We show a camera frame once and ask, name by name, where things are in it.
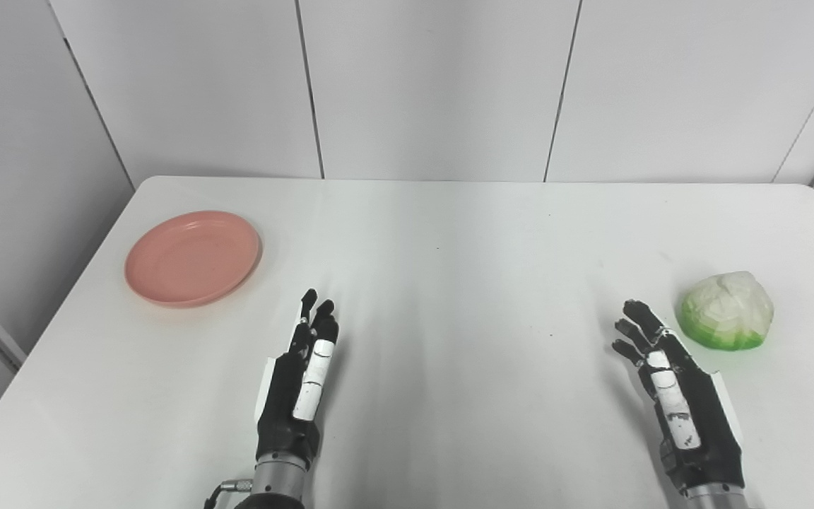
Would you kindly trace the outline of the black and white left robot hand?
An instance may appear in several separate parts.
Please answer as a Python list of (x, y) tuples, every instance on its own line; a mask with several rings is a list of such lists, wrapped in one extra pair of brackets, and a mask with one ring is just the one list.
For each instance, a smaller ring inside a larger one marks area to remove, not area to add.
[(288, 350), (271, 364), (257, 420), (257, 460), (293, 460), (313, 467), (321, 434), (317, 415), (337, 349), (335, 303), (320, 302), (313, 288), (300, 301)]

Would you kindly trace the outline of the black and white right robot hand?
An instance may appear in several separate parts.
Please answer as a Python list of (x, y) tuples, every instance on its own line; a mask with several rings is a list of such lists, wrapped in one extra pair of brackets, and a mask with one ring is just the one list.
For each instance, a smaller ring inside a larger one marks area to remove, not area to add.
[(659, 457), (675, 489), (682, 495), (710, 484), (743, 490), (743, 451), (721, 399), (719, 374), (703, 370), (641, 300), (624, 302), (615, 329), (623, 337), (611, 347), (633, 364), (653, 402), (662, 432)]

